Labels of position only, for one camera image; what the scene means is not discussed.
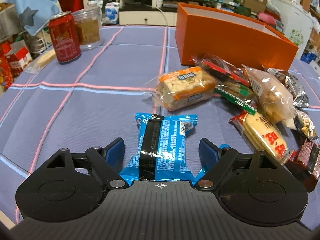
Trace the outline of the clear plastic jar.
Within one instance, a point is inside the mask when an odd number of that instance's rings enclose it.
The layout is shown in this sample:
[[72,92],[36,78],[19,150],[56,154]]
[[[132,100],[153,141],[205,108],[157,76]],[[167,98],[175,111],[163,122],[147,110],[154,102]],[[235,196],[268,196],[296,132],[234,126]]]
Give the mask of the clear plastic jar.
[[102,45],[100,36],[101,15],[98,6],[88,7],[72,13],[81,51],[87,51]]

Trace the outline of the red white rice cake packet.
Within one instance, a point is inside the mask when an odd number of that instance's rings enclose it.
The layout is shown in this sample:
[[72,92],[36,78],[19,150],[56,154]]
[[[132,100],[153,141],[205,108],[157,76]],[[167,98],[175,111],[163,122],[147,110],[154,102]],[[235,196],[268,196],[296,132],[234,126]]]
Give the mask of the red white rice cake packet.
[[287,143],[279,129],[270,120],[256,112],[242,111],[229,120],[252,150],[265,150],[281,165],[285,165],[294,152],[287,148]]

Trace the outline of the blue plaid tablecloth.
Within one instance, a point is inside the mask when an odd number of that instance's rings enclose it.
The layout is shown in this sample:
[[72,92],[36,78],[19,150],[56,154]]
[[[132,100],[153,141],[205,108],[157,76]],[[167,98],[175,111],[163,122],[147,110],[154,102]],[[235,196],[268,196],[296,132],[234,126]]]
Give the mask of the blue plaid tablecloth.
[[11,226],[21,220],[18,186],[57,150],[83,152],[121,137],[129,161],[137,150],[136,113],[168,114],[142,86],[181,69],[175,29],[106,27],[102,37],[102,46],[70,64],[22,73],[1,97],[1,212]]

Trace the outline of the white chest freezer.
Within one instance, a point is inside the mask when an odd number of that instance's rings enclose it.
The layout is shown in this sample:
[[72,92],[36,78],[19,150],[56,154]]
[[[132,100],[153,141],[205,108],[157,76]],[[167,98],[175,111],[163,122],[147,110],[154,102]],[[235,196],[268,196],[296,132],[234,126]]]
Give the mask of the white chest freezer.
[[285,37],[298,46],[296,58],[300,59],[313,29],[313,18],[292,0],[271,0],[271,3],[280,12]]

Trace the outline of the brown cardboard box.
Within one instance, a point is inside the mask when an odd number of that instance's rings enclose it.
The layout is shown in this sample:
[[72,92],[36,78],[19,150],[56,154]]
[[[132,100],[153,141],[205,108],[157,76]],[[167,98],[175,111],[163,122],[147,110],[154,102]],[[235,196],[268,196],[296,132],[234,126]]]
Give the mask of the brown cardboard box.
[[240,0],[240,4],[254,13],[265,12],[267,0]]

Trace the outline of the red clear snack packet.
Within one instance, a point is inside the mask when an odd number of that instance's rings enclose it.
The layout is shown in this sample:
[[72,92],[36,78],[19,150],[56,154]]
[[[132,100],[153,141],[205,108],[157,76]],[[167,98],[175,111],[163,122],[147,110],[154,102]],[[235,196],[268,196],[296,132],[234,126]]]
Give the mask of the red clear snack packet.
[[236,67],[220,57],[208,53],[191,56],[191,59],[196,66],[203,68],[220,81],[234,81],[246,87],[250,86],[248,76],[243,67]]

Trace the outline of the dark red snack packet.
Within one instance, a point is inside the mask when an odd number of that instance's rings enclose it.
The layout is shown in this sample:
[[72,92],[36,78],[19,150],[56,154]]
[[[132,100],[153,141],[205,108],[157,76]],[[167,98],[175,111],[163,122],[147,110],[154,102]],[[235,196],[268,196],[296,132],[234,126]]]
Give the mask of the dark red snack packet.
[[285,166],[303,184],[306,191],[312,192],[319,180],[319,146],[306,139]]

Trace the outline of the orange rice cracker packet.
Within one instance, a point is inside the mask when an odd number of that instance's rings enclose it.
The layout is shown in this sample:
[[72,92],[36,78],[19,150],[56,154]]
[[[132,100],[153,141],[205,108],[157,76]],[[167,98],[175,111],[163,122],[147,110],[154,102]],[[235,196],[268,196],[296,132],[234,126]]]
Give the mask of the orange rice cracker packet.
[[155,103],[176,111],[210,99],[218,81],[199,66],[165,73],[145,84]]

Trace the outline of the white tv cabinet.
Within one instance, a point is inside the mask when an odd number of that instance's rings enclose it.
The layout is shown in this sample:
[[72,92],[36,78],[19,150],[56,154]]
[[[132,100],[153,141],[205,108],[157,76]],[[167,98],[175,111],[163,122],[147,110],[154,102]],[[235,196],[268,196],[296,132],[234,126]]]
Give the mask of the white tv cabinet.
[[160,11],[120,11],[119,24],[121,25],[158,25],[175,27],[176,12]]

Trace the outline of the orange cardboard box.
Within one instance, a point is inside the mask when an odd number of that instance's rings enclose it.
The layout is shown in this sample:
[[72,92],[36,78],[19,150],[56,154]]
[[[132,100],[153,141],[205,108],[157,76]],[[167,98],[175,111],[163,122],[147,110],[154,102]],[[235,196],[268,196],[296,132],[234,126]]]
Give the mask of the orange cardboard box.
[[235,65],[288,70],[298,47],[270,26],[239,14],[180,3],[175,30],[182,65],[210,54]]

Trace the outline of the green cookie packet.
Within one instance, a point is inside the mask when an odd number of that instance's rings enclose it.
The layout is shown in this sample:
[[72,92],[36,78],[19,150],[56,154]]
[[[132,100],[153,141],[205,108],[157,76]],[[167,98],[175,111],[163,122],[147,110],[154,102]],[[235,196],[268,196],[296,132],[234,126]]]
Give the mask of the green cookie packet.
[[240,83],[225,81],[215,87],[215,93],[250,114],[255,114],[258,110],[256,94],[253,90]]

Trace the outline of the clear bread bag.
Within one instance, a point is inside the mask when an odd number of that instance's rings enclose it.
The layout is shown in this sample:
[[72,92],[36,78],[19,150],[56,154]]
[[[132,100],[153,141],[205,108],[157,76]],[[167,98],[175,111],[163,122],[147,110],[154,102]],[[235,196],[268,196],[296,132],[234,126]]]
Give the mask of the clear bread bag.
[[273,123],[293,119],[296,111],[292,94],[268,72],[243,65],[259,106]]

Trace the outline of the silver foil snack bag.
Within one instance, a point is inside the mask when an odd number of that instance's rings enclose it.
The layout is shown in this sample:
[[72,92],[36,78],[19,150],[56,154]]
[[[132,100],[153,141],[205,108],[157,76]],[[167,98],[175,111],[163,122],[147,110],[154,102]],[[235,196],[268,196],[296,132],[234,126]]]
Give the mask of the silver foil snack bag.
[[264,71],[274,75],[283,86],[292,94],[293,105],[298,108],[308,108],[310,106],[309,97],[300,81],[287,70],[266,68],[263,66]]

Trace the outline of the blue shark plush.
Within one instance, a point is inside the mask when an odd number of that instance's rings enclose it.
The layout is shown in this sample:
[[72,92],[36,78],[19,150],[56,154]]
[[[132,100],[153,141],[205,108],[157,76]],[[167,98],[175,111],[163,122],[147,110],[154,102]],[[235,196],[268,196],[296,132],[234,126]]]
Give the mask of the blue shark plush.
[[54,16],[62,12],[58,0],[6,0],[15,5],[23,28],[31,35],[41,31]]

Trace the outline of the blue snack packet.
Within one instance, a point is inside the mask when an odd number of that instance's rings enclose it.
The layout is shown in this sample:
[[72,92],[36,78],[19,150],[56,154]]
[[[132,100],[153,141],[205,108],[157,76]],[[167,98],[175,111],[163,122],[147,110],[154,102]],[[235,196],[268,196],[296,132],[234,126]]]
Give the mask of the blue snack packet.
[[197,115],[136,113],[135,119],[139,128],[137,153],[120,172],[127,183],[185,180],[194,184],[197,176],[187,166],[185,141],[195,130]]

